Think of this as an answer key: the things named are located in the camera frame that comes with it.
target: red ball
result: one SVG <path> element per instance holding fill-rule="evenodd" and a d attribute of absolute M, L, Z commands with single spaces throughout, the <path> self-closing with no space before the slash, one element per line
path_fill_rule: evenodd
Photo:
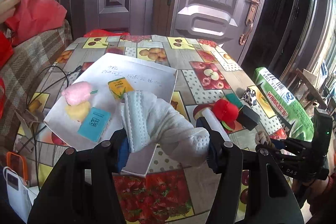
<path fill-rule="evenodd" d="M 215 116 L 225 123 L 233 122 L 238 117 L 238 107 L 227 100 L 219 99 L 215 102 L 212 112 Z"/>

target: white cloth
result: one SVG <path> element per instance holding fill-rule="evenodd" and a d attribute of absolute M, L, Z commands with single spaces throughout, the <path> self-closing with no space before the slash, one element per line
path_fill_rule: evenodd
<path fill-rule="evenodd" d="M 172 160 L 192 166 L 205 161 L 210 141 L 206 129 L 194 128 L 169 103 L 150 92 L 127 92 L 124 99 L 120 114 L 131 153 L 159 143 Z"/>

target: white cardboard box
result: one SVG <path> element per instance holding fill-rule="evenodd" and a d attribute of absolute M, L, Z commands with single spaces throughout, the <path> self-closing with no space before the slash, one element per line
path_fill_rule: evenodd
<path fill-rule="evenodd" d="M 111 113 L 112 121 L 99 142 L 109 140 L 112 134 L 122 128 L 121 120 L 116 115 L 118 102 L 111 94 L 108 82 L 125 77 L 134 90 L 146 90 L 155 94 L 166 102 L 171 101 L 175 88 L 177 70 L 133 57 L 106 53 L 93 63 L 76 82 L 87 81 L 92 84 L 93 90 L 90 103 Z M 64 142 L 76 150 L 93 148 L 97 143 L 82 137 L 77 133 L 81 123 L 71 120 L 64 108 L 67 105 L 61 96 L 44 119 L 44 123 Z M 150 144 L 137 153 L 129 156 L 123 173 L 144 177 L 151 163 L 156 144 Z"/>

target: blue box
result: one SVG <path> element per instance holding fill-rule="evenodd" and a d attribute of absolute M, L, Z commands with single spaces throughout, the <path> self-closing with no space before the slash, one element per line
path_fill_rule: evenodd
<path fill-rule="evenodd" d="M 111 113 L 92 107 L 81 124 L 78 134 L 93 142 L 98 142 L 101 135 L 107 130 L 111 121 Z"/>

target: pink bag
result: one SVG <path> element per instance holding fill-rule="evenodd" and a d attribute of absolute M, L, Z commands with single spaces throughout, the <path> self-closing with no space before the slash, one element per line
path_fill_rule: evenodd
<path fill-rule="evenodd" d="M 55 0 L 21 0 L 5 23 L 17 36 L 13 46 L 63 25 L 67 10 Z"/>

